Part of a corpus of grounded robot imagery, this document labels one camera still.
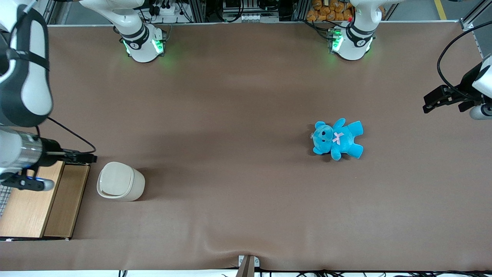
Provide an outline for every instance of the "bread roll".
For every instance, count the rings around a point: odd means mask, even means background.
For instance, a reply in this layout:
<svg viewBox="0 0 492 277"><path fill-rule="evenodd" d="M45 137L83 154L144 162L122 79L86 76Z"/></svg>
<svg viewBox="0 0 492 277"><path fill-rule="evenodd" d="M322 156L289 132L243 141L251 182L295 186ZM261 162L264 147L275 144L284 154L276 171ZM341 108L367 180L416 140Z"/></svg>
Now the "bread roll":
<svg viewBox="0 0 492 277"><path fill-rule="evenodd" d="M343 21L343 14L341 12L335 13L335 21Z"/></svg>
<svg viewBox="0 0 492 277"><path fill-rule="evenodd" d="M317 19L317 12L315 13L315 10L310 10L307 12L306 20L307 21L316 21Z"/></svg>
<svg viewBox="0 0 492 277"><path fill-rule="evenodd" d="M353 17L353 16L352 16L352 12L350 10L343 11L343 19L344 20L348 20L351 17Z"/></svg>
<svg viewBox="0 0 492 277"><path fill-rule="evenodd" d="M319 10L319 15L327 15L330 13L330 7L327 7L327 6L323 6L320 10Z"/></svg>
<svg viewBox="0 0 492 277"><path fill-rule="evenodd" d="M321 0L312 0L312 7L315 10L319 10L323 7L323 1Z"/></svg>
<svg viewBox="0 0 492 277"><path fill-rule="evenodd" d="M335 12L331 11L329 14L326 15L326 20L335 20Z"/></svg>
<svg viewBox="0 0 492 277"><path fill-rule="evenodd" d="M335 10L338 7L338 0L330 0L330 10Z"/></svg>
<svg viewBox="0 0 492 277"><path fill-rule="evenodd" d="M338 6L335 8L335 12L343 12L344 8L345 8L345 3L339 2Z"/></svg>

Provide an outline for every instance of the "teddy bear ear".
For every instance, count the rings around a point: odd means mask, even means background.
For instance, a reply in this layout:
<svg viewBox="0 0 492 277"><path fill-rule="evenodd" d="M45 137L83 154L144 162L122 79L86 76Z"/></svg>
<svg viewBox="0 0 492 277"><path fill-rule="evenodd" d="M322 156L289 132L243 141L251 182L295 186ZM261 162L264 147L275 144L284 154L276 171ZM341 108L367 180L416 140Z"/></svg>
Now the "teddy bear ear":
<svg viewBox="0 0 492 277"><path fill-rule="evenodd" d="M313 150L313 152L314 152L314 153L316 153L316 154L318 154L318 155L322 155L322 154L323 154L323 152L321 152L321 151L320 151L318 148L316 148L316 147L315 147L315 148L313 148L312 150Z"/></svg>
<svg viewBox="0 0 492 277"><path fill-rule="evenodd" d="M318 121L318 122L316 122L316 124L314 125L314 127L315 127L315 128L319 128L319 127L324 126L324 125L326 125L326 123L325 123L325 122L323 122L323 121Z"/></svg>

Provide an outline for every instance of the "black strap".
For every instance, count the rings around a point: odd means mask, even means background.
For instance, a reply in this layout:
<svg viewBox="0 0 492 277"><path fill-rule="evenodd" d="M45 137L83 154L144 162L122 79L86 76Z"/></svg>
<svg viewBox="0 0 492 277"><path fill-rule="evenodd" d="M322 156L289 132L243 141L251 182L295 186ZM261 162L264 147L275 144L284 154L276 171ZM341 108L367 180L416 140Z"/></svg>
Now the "black strap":
<svg viewBox="0 0 492 277"><path fill-rule="evenodd" d="M376 31L376 29L374 29L372 31L362 31L361 29L354 26L355 20L356 20L356 14L357 14L357 11L354 13L352 21L348 24L347 28L352 28L352 29L354 29L354 31L358 32L361 35L372 35Z"/></svg>
<svg viewBox="0 0 492 277"><path fill-rule="evenodd" d="M149 28L147 28L147 26L145 26L145 33L143 36L141 36L139 39L136 39L136 40L128 40L126 39L126 37L124 35L122 35L122 37L124 38L124 41L126 42L126 44L131 48L131 49L134 49L134 50L138 50L140 48L142 48L142 44L144 44L147 39L149 39Z"/></svg>
<svg viewBox="0 0 492 277"><path fill-rule="evenodd" d="M34 54L32 52L19 51L12 48L7 49L7 59L10 60L24 60L28 62L33 62L37 65L40 65L46 70L50 70L50 62L45 58Z"/></svg>

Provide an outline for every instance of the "brown table surface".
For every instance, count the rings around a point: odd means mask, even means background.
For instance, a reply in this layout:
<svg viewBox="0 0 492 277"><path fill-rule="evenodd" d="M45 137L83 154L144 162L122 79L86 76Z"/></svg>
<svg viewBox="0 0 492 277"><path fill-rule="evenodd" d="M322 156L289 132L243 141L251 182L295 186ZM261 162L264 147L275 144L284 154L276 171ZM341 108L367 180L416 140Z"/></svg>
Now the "brown table surface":
<svg viewBox="0 0 492 277"><path fill-rule="evenodd" d="M360 61L303 24L179 26L138 64L111 28L50 28L53 117L98 147L70 242L0 243L1 270L483 270L492 266L492 128L457 106L423 114L458 23L381 24ZM443 60L456 83L471 36ZM360 160L314 156L317 120L361 120ZM52 123L41 134L84 145ZM109 161L140 170L136 202L98 196Z"/></svg>

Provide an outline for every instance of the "green led light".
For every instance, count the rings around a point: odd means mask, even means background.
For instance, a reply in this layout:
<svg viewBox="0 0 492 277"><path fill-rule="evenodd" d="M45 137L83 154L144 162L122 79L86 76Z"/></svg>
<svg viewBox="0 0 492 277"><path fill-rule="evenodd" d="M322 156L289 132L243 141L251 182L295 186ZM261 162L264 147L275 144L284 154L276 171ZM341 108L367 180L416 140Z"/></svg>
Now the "green led light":
<svg viewBox="0 0 492 277"><path fill-rule="evenodd" d="M130 50L128 49L128 45L126 44L126 42L123 40L123 44L126 48L126 52L128 53L128 55L130 55Z"/></svg>
<svg viewBox="0 0 492 277"><path fill-rule="evenodd" d="M343 42L343 36L340 35L334 42L333 42L333 51L338 51L340 50L341 43Z"/></svg>
<svg viewBox="0 0 492 277"><path fill-rule="evenodd" d="M162 42L159 40L152 40L152 44L154 45L157 53L162 53Z"/></svg>

